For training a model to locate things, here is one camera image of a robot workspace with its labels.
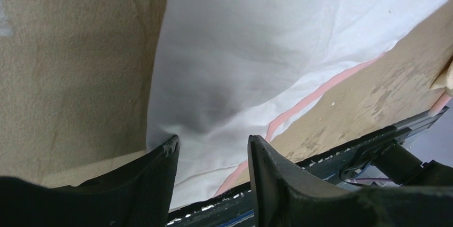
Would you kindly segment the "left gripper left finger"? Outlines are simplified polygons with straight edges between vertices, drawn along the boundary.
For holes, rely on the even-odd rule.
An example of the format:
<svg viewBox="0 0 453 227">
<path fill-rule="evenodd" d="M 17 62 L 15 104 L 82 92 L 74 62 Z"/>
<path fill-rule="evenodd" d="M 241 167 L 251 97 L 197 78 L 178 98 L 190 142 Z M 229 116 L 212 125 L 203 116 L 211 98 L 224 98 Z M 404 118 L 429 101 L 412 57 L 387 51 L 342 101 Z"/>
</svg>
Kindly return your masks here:
<svg viewBox="0 0 453 227">
<path fill-rule="evenodd" d="M 166 226 L 179 150 L 172 136 L 78 186 L 51 189 L 3 176 L 1 226 Z"/>
</svg>

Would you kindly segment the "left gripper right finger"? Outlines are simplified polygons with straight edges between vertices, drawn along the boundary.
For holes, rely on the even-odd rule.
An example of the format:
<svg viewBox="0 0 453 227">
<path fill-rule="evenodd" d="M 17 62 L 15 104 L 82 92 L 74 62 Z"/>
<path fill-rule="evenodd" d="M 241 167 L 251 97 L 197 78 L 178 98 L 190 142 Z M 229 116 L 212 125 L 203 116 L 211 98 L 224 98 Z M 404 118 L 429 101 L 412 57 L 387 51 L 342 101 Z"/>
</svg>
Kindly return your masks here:
<svg viewBox="0 0 453 227">
<path fill-rule="evenodd" d="M 248 139 L 256 226 L 452 226 L 448 186 L 348 191 L 312 175 L 261 136 Z"/>
</svg>

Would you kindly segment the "white underwear pink trim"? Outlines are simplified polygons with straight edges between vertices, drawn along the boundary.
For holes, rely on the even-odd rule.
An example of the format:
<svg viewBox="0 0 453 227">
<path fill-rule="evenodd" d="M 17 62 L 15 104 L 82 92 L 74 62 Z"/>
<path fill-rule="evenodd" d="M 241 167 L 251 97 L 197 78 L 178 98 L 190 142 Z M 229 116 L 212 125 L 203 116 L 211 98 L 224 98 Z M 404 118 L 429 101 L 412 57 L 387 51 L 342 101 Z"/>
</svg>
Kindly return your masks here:
<svg viewBox="0 0 453 227">
<path fill-rule="evenodd" d="M 284 132 L 447 1 L 167 0 L 146 144 L 180 139 L 170 208 L 226 190 L 249 135 Z"/>
</svg>

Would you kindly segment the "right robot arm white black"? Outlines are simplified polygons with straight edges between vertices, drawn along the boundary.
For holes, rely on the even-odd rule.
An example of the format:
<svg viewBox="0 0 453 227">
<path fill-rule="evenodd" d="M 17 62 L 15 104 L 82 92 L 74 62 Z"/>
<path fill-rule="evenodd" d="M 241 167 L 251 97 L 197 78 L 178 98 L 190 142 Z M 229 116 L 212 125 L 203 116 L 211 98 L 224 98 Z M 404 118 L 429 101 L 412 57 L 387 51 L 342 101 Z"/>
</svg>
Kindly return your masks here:
<svg viewBox="0 0 453 227">
<path fill-rule="evenodd" d="M 452 187 L 452 168 L 434 160 L 422 162 L 401 145 L 387 148 L 372 163 L 397 185 Z"/>
</svg>

